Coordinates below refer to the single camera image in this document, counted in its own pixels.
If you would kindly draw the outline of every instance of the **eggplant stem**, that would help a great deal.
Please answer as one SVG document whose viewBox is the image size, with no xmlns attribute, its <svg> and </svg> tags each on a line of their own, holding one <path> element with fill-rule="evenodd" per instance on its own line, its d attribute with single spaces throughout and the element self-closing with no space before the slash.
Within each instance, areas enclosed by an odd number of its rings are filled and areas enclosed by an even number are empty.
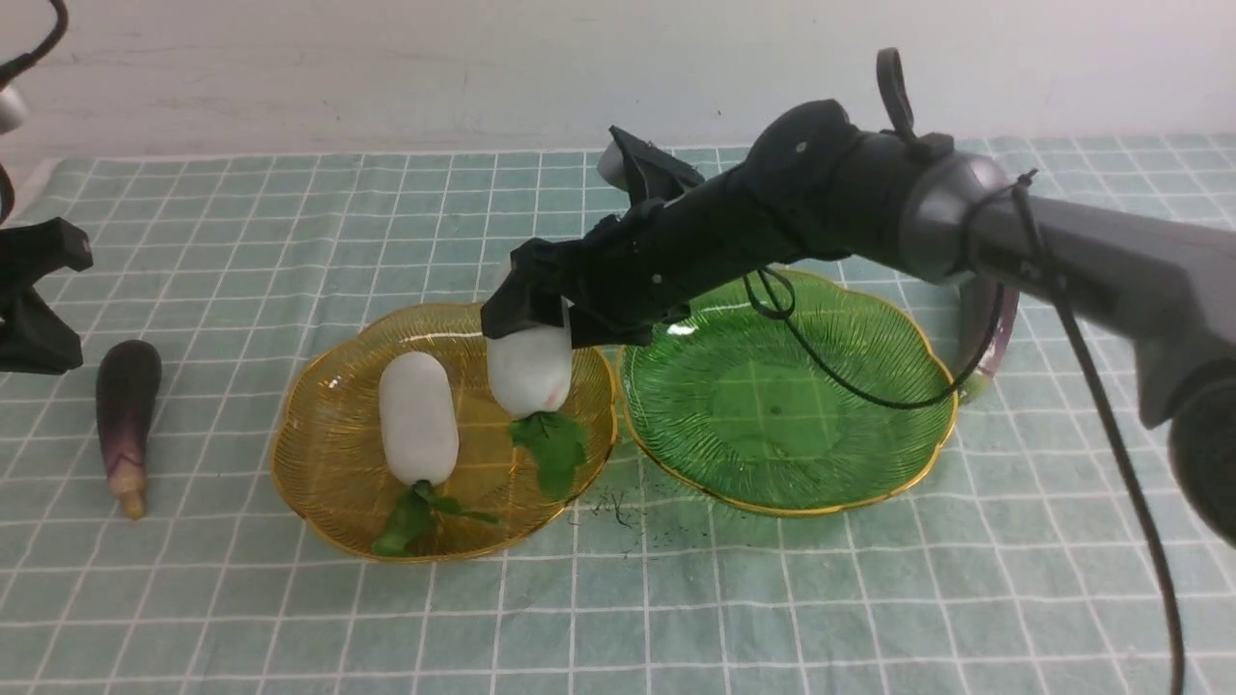
<svg viewBox="0 0 1236 695">
<path fill-rule="evenodd" d="M 137 521 L 146 516 L 146 470 L 141 464 L 121 455 L 108 476 L 108 488 L 126 517 Z"/>
</svg>

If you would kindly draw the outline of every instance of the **gold plate rim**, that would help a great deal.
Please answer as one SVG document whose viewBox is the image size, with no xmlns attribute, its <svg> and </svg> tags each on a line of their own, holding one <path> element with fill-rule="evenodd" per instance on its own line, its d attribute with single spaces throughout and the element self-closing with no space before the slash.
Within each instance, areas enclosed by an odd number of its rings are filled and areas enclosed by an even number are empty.
<svg viewBox="0 0 1236 695">
<path fill-rule="evenodd" d="M 873 301 L 873 302 L 876 302 L 879 304 L 883 304 L 884 307 L 887 307 L 887 308 L 895 310 L 915 330 L 915 333 L 918 335 L 918 339 L 922 340 L 923 346 L 927 349 L 927 356 L 931 357 L 932 362 L 934 362 L 937 367 L 939 367 L 941 372 L 944 375 L 944 378 L 949 383 L 953 382 L 953 372 L 952 372 L 952 370 L 949 370 L 948 365 L 946 365 L 944 361 L 941 360 L 939 356 L 936 354 L 936 349 L 932 346 L 931 339 L 927 338 L 927 334 L 923 331 L 922 326 L 918 325 L 918 322 L 916 322 L 913 319 L 913 317 L 911 317 L 910 313 L 906 312 L 905 309 L 902 309 L 901 307 L 899 307 L 899 305 L 894 304 L 892 302 L 889 302 L 887 299 L 885 299 L 883 297 L 879 297 L 876 294 L 871 294 L 871 293 L 868 293 L 868 292 L 859 292 L 857 289 L 849 289 L 848 287 L 843 287 L 843 286 L 833 282 L 832 279 L 829 279 L 829 278 L 827 278 L 827 277 L 824 277 L 824 276 L 822 276 L 819 273 L 815 273 L 815 272 L 810 272 L 810 271 L 802 271 L 802 270 L 796 270 L 796 268 L 777 268 L 777 272 L 782 273 L 782 275 L 787 275 L 787 276 L 797 276 L 797 277 L 801 277 L 801 278 L 807 279 L 807 281 L 815 281 L 815 282 L 818 282 L 819 284 L 823 284 L 823 286 L 833 289 L 834 292 L 840 292 L 843 294 L 852 294 L 852 296 L 855 296 L 855 297 L 861 297 L 861 298 L 864 298 L 864 301 Z M 632 352 L 634 350 L 638 350 L 638 349 L 639 348 L 632 348 L 632 346 L 624 345 L 618 351 L 618 369 L 617 369 L 617 372 L 619 375 L 625 375 L 627 373 L 625 367 L 627 367 L 627 361 L 629 359 L 629 352 Z M 750 512 L 753 514 L 761 514 L 761 516 L 769 516 L 769 517 L 782 517 L 782 518 L 821 517 L 821 516 L 826 516 L 826 514 L 834 514 L 834 513 L 838 513 L 838 512 L 845 512 L 845 511 L 849 511 L 849 510 L 858 510 L 858 508 L 863 508 L 863 507 L 870 507 L 871 505 L 876 505 L 876 503 L 884 502 L 885 500 L 889 500 L 891 497 L 896 497 L 897 495 L 901 495 L 902 492 L 905 492 L 905 491 L 910 490 L 911 487 L 918 485 L 936 467 L 936 463 L 939 460 L 941 453 L 944 450 L 944 445 L 953 437 L 953 430 L 957 427 L 957 416 L 958 416 L 958 409 L 959 409 L 959 403 L 960 403 L 958 393 L 957 393 L 957 391 L 954 391 L 953 396 L 949 398 L 949 401 L 952 402 L 952 408 L 949 408 L 948 427 L 944 428 L 943 434 L 936 441 L 936 446 L 932 450 L 931 456 L 927 459 L 927 463 L 922 466 L 922 470 L 920 470 L 912 479 L 910 479 L 906 482 L 899 485 L 897 487 L 890 490 L 889 492 L 883 492 L 883 493 L 876 495 L 874 497 L 868 497 L 865 500 L 859 500 L 858 502 L 848 502 L 848 503 L 844 503 L 844 505 L 832 505 L 832 506 L 828 506 L 828 507 L 815 507 L 815 508 L 806 508 L 806 510 L 794 510 L 794 508 L 787 510 L 787 508 L 781 508 L 781 507 L 766 507 L 764 505 L 754 505 L 751 502 L 747 502 L 747 501 L 743 501 L 743 500 L 738 500 L 735 497 L 730 497 L 728 495 L 723 495 L 721 492 L 717 492 L 716 490 L 712 490 L 712 488 L 709 488 L 709 487 L 700 484 L 698 481 L 695 481 L 695 480 L 691 480 L 691 479 L 686 477 L 685 475 L 682 475 L 681 472 L 679 472 L 677 470 L 675 470 L 674 467 L 671 467 L 669 464 L 666 464 L 664 460 L 661 460 L 661 458 L 658 456 L 651 450 L 651 448 L 649 448 L 649 445 L 644 441 L 644 438 L 639 435 L 639 432 L 635 428 L 635 420 L 632 418 L 632 412 L 630 412 L 630 398 L 627 397 L 625 383 L 627 383 L 627 380 L 623 376 L 619 376 L 619 386 L 618 386 L 618 388 L 619 388 L 620 397 L 622 397 L 623 417 L 627 420 L 627 429 L 630 432 L 630 437 L 632 437 L 632 439 L 635 440 L 635 445 L 639 446 L 639 450 L 643 451 L 644 455 L 648 456 L 654 464 L 656 464 L 658 467 L 660 467 L 662 471 L 667 472 L 670 475 L 670 477 L 677 480 L 679 482 L 686 485 L 687 487 L 691 487 L 691 488 L 693 488 L 693 490 L 696 490 L 698 492 L 702 492 L 703 495 L 707 495 L 708 497 L 712 497 L 712 498 L 714 498 L 714 500 L 717 500 L 719 502 L 724 502 L 726 505 L 729 505 L 729 506 L 735 507 L 738 510 L 742 510 L 744 512 Z"/>
<path fill-rule="evenodd" d="M 292 411 L 290 411 L 292 394 L 295 393 L 297 387 L 300 385 L 302 380 L 304 380 L 305 376 L 310 371 L 313 371 L 313 369 L 316 367 L 320 362 L 325 361 L 328 357 L 330 357 L 331 355 L 334 355 L 337 351 L 346 350 L 351 344 L 353 344 L 356 341 L 360 341 L 361 338 L 366 333 L 377 329 L 384 322 L 396 320 L 397 318 L 402 318 L 405 314 L 413 314 L 413 313 L 418 313 L 418 312 L 423 312 L 423 310 L 433 310 L 433 309 L 451 309 L 451 310 L 454 310 L 454 309 L 462 309 L 462 310 L 467 310 L 470 308 L 480 310 L 481 305 L 482 305 L 482 302 L 470 302 L 470 303 L 466 303 L 466 304 L 459 304 L 459 303 L 452 303 L 452 302 L 425 302 L 425 303 L 420 303 L 420 304 L 412 304 L 412 305 L 408 305 L 408 307 L 402 307 L 402 308 L 396 309 L 393 312 L 388 312 L 387 314 L 383 314 L 382 317 L 377 318 L 370 325 L 362 328 L 352 338 L 349 338 L 347 340 L 337 343 L 336 345 L 329 348 L 328 350 L 324 350 L 320 355 L 318 355 L 313 360 L 310 360 L 309 364 L 307 364 L 300 370 L 300 372 L 297 373 L 297 378 L 289 385 L 288 392 L 284 394 L 283 403 L 282 403 L 282 406 L 279 408 L 279 427 L 276 430 L 274 439 L 272 440 L 271 453 L 269 453 L 269 458 L 268 458 L 268 461 L 267 461 L 267 465 L 269 467 L 269 474 L 271 474 L 271 482 L 274 485 L 274 490 L 276 490 L 276 492 L 278 492 L 279 498 L 283 500 L 283 503 L 287 505 L 288 508 L 292 510 L 292 512 L 294 514 L 297 514 L 297 517 L 299 517 L 305 524 L 308 524 L 309 528 L 319 538 L 321 538 L 324 542 L 326 542 L 326 544 L 329 544 L 330 547 L 332 547 L 332 548 L 335 548 L 335 549 L 337 549 L 337 550 L 340 550 L 340 552 L 342 552 L 342 553 L 345 553 L 347 555 L 353 555 L 356 558 L 361 558 L 361 559 L 365 559 L 365 560 L 370 560 L 370 561 L 375 561 L 375 563 L 382 563 L 382 564 L 399 564 L 399 565 L 414 565 L 414 564 L 440 563 L 440 561 L 451 561 L 451 560 L 471 560 L 471 559 L 481 558 L 481 556 L 485 556 L 485 555 L 491 555 L 493 553 L 497 553 L 497 552 L 501 552 L 501 550 L 506 550 L 507 548 L 512 548 L 512 547 L 514 547 L 514 545 L 517 545 L 517 544 L 527 540 L 534 533 L 536 533 L 538 531 L 545 528 L 546 526 L 549 526 L 550 523 L 552 523 L 555 519 L 557 519 L 560 516 L 562 516 L 562 512 L 565 512 L 580 496 L 582 496 L 585 492 L 587 492 L 587 490 L 590 487 L 592 487 L 592 484 L 596 482 L 597 477 L 601 476 L 601 472 L 604 470 L 606 465 L 609 463 L 609 458 L 613 456 L 614 448 L 617 448 L 617 445 L 618 445 L 618 433 L 619 433 L 617 398 L 619 398 L 620 396 L 619 396 L 618 375 L 617 375 L 617 371 L 614 370 L 614 366 L 611 364 L 609 359 L 606 356 L 604 352 L 602 352 L 597 348 L 583 348 L 582 350 L 592 352 L 593 356 L 596 356 L 597 360 L 599 360 L 601 365 L 604 369 L 606 378 L 607 378 L 607 382 L 609 385 L 609 407 L 608 407 L 608 412 L 609 412 L 609 443 L 608 443 L 608 445 L 606 448 L 604 455 L 602 456 L 601 464 L 598 466 L 596 466 L 596 470 L 593 470 L 592 474 L 588 475 L 583 480 L 583 482 L 578 486 L 578 490 L 574 495 L 564 498 L 562 501 L 556 502 L 554 506 L 557 507 L 557 508 L 554 511 L 554 513 L 546 514 L 541 521 L 539 521 L 535 524 L 529 526 L 528 528 L 525 528 L 520 533 L 518 533 L 515 535 L 512 535 L 510 538 L 503 539 L 499 543 L 494 543 L 492 545 L 485 545 L 482 548 L 476 548 L 473 550 L 467 550 L 467 552 L 461 552 L 461 553 L 450 553 L 450 554 L 440 554 L 440 555 L 410 555 L 410 556 L 407 556 L 407 558 L 389 558 L 389 556 L 386 556 L 386 555 L 376 555 L 376 554 L 373 554 L 373 553 L 371 553 L 368 550 L 360 550 L 357 548 L 352 548 L 352 547 L 350 547 L 347 544 L 340 543 L 335 538 L 331 538 L 325 531 L 323 531 L 313 519 L 307 518 L 300 512 L 300 510 L 297 508 L 297 505 L 293 502 L 293 500 L 289 496 L 288 491 L 283 487 L 283 482 L 279 480 L 279 474 L 278 474 L 278 466 L 277 466 L 276 456 L 277 456 L 278 449 L 279 449 L 278 448 L 278 443 L 279 443 L 279 440 L 282 440 L 286 437 L 286 434 L 288 432 L 289 420 L 290 420 L 290 416 L 292 416 Z M 481 331 L 477 330 L 475 334 L 476 335 L 481 335 Z"/>
</svg>

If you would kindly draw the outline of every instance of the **green checkered tablecloth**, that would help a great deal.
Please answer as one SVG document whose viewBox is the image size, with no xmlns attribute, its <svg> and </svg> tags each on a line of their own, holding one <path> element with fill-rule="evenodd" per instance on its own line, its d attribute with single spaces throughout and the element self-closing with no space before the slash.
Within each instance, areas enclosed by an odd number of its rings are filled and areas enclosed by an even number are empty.
<svg viewBox="0 0 1236 695">
<path fill-rule="evenodd" d="M 1236 136 L 963 147 L 1038 194 L 1234 229 Z M 716 174 L 742 150 L 676 153 Z M 0 376 L 0 695 L 1158 694 L 1167 639 L 1143 542 L 1053 312 L 1026 301 L 1001 376 L 936 470 L 875 507 L 749 517 L 623 441 L 569 514 L 489 558 L 340 555 L 266 472 L 305 360 L 399 307 L 483 297 L 530 235 L 625 198 L 596 152 L 66 161 L 95 266 L 40 291 L 84 339 L 62 378 Z M 815 263 L 907 307 L 942 352 L 955 291 Z M 1133 412 L 1128 346 L 1088 330 L 1168 545 L 1189 693 L 1236 693 L 1236 552 L 1204 529 Z M 166 360 L 150 516 L 101 482 L 101 355 Z"/>
</svg>

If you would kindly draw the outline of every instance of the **green leaf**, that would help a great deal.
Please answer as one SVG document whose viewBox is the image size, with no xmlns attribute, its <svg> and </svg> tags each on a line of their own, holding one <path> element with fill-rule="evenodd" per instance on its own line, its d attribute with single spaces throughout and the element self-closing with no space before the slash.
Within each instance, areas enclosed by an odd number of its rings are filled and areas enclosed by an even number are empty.
<svg viewBox="0 0 1236 695">
<path fill-rule="evenodd" d="M 485 514 L 485 513 L 481 513 L 481 512 L 460 512 L 460 516 L 461 517 L 467 517 L 470 519 L 476 519 L 478 522 L 485 522 L 485 523 L 498 523 L 498 521 L 499 521 L 498 517 L 496 517 L 493 514 Z"/>
<path fill-rule="evenodd" d="M 583 427 L 561 413 L 535 413 L 510 423 L 510 439 L 536 461 L 536 485 L 550 500 L 571 493 L 575 471 L 587 461 Z"/>
<path fill-rule="evenodd" d="M 433 505 L 444 514 L 459 516 L 464 513 L 464 506 L 455 497 L 435 497 Z"/>
<path fill-rule="evenodd" d="M 438 519 L 434 518 L 429 503 L 417 493 L 415 487 L 409 487 L 396 500 L 382 535 L 373 542 L 373 554 L 407 558 L 408 544 L 433 531 L 435 526 Z"/>
<path fill-rule="evenodd" d="M 439 497 L 434 492 L 434 487 L 429 485 L 428 480 L 421 480 L 420 482 L 412 486 L 412 493 L 424 500 L 426 505 L 431 508 L 438 510 L 444 514 L 452 514 L 456 517 L 467 517 L 471 519 L 482 521 L 486 523 L 498 523 L 498 517 L 492 514 L 482 514 L 480 512 L 465 512 L 464 505 L 455 497 Z"/>
</svg>

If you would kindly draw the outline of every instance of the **purple eggplant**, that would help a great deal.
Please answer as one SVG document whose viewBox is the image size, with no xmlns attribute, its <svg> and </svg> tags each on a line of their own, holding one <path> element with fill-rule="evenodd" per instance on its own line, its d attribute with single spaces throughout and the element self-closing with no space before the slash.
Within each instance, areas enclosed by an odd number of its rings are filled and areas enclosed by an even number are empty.
<svg viewBox="0 0 1236 695">
<path fill-rule="evenodd" d="M 146 439 L 163 376 L 158 350 L 126 340 L 108 350 L 95 380 L 95 419 L 108 487 L 131 519 L 146 516 Z"/>
<path fill-rule="evenodd" d="M 983 350 L 983 359 L 979 360 L 978 369 L 962 385 L 959 396 L 962 403 L 968 403 L 981 394 L 1000 369 L 1000 360 L 1004 359 L 1009 348 L 1009 338 L 1012 335 L 1012 325 L 1017 319 L 1016 289 L 1004 288 L 1004 298 L 999 297 L 1000 283 L 989 277 L 974 277 L 962 286 L 962 320 L 960 335 L 955 370 L 960 371 L 974 359 L 974 355 Z M 988 333 L 991 315 L 996 310 L 996 301 L 1000 301 L 1000 323 L 996 324 L 995 335 L 991 343 L 983 345 L 983 338 Z"/>
</svg>

